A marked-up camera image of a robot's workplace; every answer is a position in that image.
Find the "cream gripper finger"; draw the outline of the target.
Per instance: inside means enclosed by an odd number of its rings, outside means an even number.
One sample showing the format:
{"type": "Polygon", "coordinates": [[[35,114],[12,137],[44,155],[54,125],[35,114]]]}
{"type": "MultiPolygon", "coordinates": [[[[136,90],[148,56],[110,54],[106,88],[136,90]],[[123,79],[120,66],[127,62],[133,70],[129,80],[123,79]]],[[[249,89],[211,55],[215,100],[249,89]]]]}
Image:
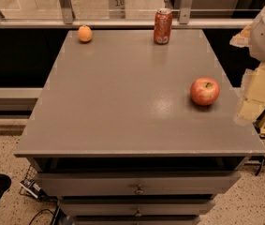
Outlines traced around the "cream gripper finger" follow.
{"type": "Polygon", "coordinates": [[[247,125],[255,122],[265,110],[265,63],[243,74],[240,97],[236,106],[234,122],[247,125]]]}
{"type": "Polygon", "coordinates": [[[238,48],[248,47],[250,45],[251,28],[251,24],[246,25],[246,27],[241,32],[232,37],[229,44],[238,48]]]}

